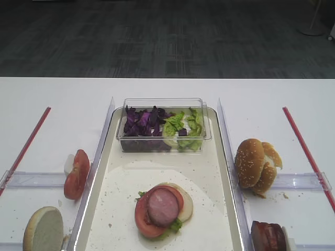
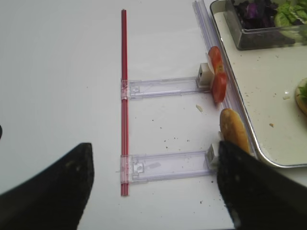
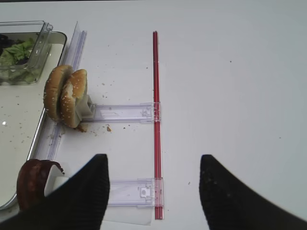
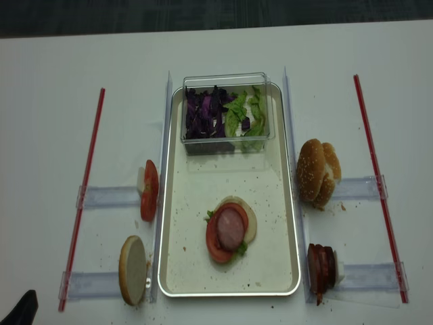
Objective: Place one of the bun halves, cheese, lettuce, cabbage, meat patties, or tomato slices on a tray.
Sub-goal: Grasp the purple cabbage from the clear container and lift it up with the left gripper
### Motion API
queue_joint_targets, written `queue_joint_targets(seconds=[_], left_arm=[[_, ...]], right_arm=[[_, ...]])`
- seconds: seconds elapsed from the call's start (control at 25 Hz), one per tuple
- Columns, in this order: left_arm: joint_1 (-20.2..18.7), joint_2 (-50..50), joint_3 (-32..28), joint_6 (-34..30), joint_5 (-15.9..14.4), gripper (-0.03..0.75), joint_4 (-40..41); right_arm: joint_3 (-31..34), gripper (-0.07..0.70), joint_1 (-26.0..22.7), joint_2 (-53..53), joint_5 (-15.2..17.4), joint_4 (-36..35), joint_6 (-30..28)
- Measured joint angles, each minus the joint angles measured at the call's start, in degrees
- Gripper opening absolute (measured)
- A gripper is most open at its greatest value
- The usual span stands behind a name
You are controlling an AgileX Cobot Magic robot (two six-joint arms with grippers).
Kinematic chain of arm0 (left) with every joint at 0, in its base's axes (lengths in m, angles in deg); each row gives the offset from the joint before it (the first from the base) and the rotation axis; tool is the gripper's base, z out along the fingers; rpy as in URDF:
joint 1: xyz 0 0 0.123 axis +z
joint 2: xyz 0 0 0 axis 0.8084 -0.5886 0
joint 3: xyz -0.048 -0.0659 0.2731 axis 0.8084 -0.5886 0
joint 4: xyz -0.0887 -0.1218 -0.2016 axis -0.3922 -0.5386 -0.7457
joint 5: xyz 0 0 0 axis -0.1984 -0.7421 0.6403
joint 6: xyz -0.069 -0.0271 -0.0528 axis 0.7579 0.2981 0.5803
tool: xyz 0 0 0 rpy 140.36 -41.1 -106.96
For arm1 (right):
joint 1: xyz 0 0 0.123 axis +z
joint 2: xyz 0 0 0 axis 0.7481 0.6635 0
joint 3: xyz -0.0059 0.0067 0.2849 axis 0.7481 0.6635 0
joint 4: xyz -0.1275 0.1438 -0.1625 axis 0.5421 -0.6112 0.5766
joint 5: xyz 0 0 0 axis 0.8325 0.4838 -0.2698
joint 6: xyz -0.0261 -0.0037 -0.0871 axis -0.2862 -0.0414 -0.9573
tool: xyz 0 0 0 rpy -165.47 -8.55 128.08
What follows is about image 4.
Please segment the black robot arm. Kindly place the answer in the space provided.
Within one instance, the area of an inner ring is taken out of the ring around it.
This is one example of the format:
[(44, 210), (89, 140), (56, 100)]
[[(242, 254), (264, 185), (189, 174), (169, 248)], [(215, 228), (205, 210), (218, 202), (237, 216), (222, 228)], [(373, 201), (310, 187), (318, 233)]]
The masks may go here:
[(1, 321), (1, 325), (32, 325), (39, 303), (35, 290), (28, 290)]

